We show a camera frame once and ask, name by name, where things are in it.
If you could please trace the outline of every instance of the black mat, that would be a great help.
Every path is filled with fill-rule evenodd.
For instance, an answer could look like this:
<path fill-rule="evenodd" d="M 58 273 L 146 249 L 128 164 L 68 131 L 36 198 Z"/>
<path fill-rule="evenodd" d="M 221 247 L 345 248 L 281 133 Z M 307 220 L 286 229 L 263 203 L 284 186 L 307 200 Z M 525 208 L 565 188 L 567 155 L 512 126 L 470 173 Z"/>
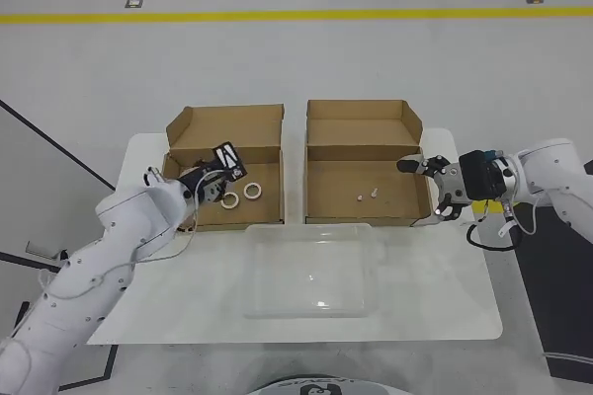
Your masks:
<path fill-rule="evenodd" d="M 584 166 L 593 175 L 593 161 Z M 519 220 L 531 228 L 532 207 L 516 206 Z M 548 353 L 593 358 L 593 245 L 571 230 L 551 207 L 537 210 L 538 232 L 516 251 Z M 548 359 L 553 377 L 593 384 L 593 366 Z"/>

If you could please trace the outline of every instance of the white floor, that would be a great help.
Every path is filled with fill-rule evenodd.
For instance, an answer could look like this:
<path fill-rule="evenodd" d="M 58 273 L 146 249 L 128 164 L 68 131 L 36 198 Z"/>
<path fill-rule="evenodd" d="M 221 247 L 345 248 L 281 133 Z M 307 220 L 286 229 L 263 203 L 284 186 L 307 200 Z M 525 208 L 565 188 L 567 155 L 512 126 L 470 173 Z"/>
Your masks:
<path fill-rule="evenodd" d="M 14 4 L 23 2 L 0 12 Z M 185 105 L 285 103 L 284 138 L 303 142 L 308 99 L 407 99 L 426 125 L 450 129 L 460 152 L 566 136 L 587 161 L 593 19 L 0 26 L 0 97 L 112 182 L 129 138 L 163 131 Z M 303 372 L 416 394 L 593 394 L 549 377 L 514 256 L 486 259 L 497 341 L 121 347 L 112 380 L 66 394 L 243 394 Z"/>

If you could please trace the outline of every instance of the black cable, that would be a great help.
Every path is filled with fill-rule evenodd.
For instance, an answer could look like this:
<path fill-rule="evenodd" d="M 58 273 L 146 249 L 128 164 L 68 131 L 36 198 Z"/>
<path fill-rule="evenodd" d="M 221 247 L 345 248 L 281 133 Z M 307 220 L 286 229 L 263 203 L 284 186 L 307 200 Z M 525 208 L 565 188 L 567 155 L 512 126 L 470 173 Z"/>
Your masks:
<path fill-rule="evenodd" d="M 507 222 L 511 221 L 512 219 L 513 218 L 511 216 L 505 218 L 505 220 Z M 513 245 L 511 245 L 510 247 L 491 247 L 491 246 L 485 246 L 483 244 L 479 244 L 479 243 L 475 242 L 474 240 L 472 240 L 472 231 L 474 230 L 474 228 L 476 228 L 476 225 L 477 224 L 474 223 L 470 226 L 470 228 L 467 229 L 466 240 L 474 247 L 481 248 L 485 251 L 498 251 L 498 252 L 513 251 L 513 250 L 516 250 L 518 248 L 518 246 L 521 245 L 521 242 L 523 241 L 523 230 L 521 230 L 521 228 L 517 226 L 516 227 L 516 229 L 517 229 L 516 240 L 514 241 Z"/>

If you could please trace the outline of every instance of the yellow floor line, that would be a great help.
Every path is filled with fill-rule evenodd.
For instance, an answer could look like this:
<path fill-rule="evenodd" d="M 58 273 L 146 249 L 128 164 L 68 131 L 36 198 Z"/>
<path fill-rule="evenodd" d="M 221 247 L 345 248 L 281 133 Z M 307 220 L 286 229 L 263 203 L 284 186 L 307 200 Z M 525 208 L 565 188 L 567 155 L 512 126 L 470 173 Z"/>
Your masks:
<path fill-rule="evenodd" d="M 573 17 L 593 17 L 593 7 L 529 6 L 527 8 L 293 10 L 196 13 L 143 13 L 140 10 L 134 10 L 130 13 L 122 14 L 5 14 L 0 15 L 0 25 Z"/>

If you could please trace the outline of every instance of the white table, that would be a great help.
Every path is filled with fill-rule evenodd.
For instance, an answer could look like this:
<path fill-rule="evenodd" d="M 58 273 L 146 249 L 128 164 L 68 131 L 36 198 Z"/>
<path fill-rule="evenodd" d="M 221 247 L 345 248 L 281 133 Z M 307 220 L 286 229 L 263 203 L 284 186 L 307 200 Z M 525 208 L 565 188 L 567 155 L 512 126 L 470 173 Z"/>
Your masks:
<path fill-rule="evenodd" d="M 458 157 L 445 129 L 426 129 L 420 145 L 427 156 Z M 160 165 L 167 150 L 164 133 L 134 136 L 118 188 L 140 185 L 144 169 Z M 298 163 L 286 166 L 301 168 Z M 295 207 L 300 202 L 290 201 L 301 196 L 300 188 L 299 183 L 286 183 L 288 222 L 300 220 L 296 213 L 302 210 Z M 431 185 L 431 193 L 435 202 L 436 186 Z M 471 219 L 467 208 L 461 221 Z M 131 287 L 89 344 L 496 339 L 503 327 L 487 266 L 483 253 L 466 242 L 461 221 L 376 228 L 386 259 L 379 269 L 379 309 L 367 318 L 244 318 L 239 307 L 241 232 L 199 233 L 179 257 L 137 266 Z M 186 237 L 174 240 L 158 256 L 178 252 Z"/>

